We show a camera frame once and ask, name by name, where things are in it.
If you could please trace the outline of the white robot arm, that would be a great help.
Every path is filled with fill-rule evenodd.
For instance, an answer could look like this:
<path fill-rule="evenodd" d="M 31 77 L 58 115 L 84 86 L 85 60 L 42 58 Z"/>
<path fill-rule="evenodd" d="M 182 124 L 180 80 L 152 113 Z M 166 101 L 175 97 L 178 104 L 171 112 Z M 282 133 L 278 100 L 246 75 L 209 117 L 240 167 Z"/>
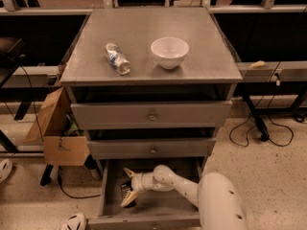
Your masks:
<path fill-rule="evenodd" d="M 131 189 L 122 199 L 122 207 L 147 191 L 175 190 L 198 208 L 201 230 L 248 230 L 242 200 L 232 182 L 220 173 L 208 173 L 196 183 L 165 165 L 156 166 L 152 172 L 133 172 L 128 168 L 124 171 Z"/>

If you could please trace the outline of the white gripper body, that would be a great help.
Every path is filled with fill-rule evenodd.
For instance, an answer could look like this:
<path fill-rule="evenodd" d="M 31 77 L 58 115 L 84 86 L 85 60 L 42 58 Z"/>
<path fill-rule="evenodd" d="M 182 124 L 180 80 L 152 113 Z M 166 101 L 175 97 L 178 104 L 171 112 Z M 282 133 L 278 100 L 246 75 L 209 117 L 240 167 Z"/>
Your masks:
<path fill-rule="evenodd" d="M 139 194 L 147 191 L 169 192 L 173 190 L 171 186 L 159 183 L 152 172 L 135 173 L 131 177 L 131 187 Z"/>

